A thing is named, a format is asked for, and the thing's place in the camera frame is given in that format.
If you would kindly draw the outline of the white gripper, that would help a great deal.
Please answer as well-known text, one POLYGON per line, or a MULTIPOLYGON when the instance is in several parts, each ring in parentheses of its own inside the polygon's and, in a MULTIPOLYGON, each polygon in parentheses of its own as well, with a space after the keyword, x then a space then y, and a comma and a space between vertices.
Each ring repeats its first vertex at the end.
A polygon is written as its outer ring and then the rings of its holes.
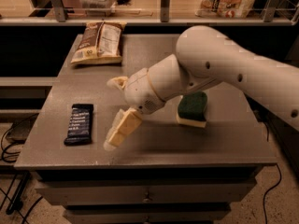
POLYGON ((113 119, 104 142, 104 149, 112 151, 140 126, 141 114, 149 115, 156 112, 164 107, 165 101, 157 96, 150 85, 147 68, 139 70, 129 78, 113 77, 107 82, 107 85, 118 90, 124 89, 125 101, 132 107, 127 110, 120 109, 113 119))

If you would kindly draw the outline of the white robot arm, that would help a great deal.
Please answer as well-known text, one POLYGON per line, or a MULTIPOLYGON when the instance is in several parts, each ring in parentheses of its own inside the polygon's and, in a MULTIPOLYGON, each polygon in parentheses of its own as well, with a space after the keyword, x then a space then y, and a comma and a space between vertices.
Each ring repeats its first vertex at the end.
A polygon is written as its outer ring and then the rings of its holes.
POLYGON ((299 128, 299 68, 258 56, 207 26, 184 31, 176 52, 130 77, 114 77, 129 109, 120 110, 107 133, 104 149, 117 148, 149 115, 174 97, 204 91, 226 82, 299 128))

